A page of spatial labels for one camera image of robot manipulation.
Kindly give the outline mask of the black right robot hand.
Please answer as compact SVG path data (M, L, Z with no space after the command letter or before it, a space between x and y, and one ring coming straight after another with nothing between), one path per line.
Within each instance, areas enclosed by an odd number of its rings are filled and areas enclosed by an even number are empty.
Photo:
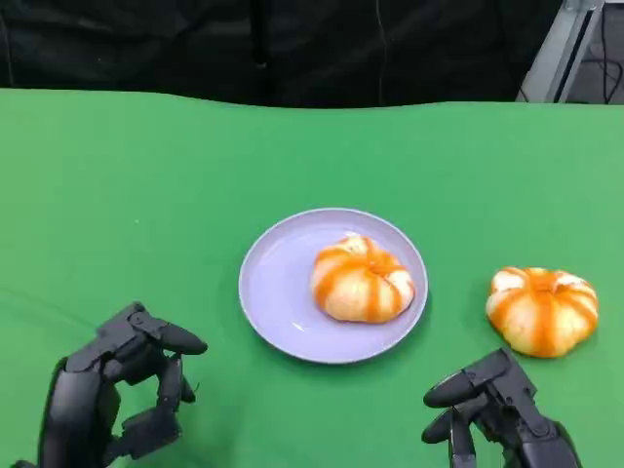
M502 446L506 467L580 467L574 443L562 423L543 415L536 387L510 349L501 347L447 376L423 397L439 414L423 430L426 444L448 443L451 467L475 467L470 426Z

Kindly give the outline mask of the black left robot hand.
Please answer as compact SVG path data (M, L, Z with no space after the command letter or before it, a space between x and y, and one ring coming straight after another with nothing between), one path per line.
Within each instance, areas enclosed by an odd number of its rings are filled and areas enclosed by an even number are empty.
M181 435L176 414L196 396L182 358L208 345L191 331L153 317L140 302L103 323L95 338L55 367L38 440L40 467L107 467L119 457L142 458ZM121 404L119 382L158 380L156 403L113 426Z

